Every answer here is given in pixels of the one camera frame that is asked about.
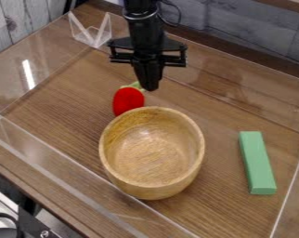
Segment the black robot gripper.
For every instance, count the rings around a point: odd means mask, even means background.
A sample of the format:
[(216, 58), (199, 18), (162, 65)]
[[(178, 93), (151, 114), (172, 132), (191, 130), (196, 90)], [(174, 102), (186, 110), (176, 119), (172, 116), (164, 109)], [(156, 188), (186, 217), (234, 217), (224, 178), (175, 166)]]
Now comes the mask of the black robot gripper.
[(110, 41), (111, 61), (132, 64), (140, 86), (147, 91), (155, 91), (159, 89), (164, 66), (186, 66), (187, 46), (167, 37), (160, 0), (123, 2), (130, 35)]

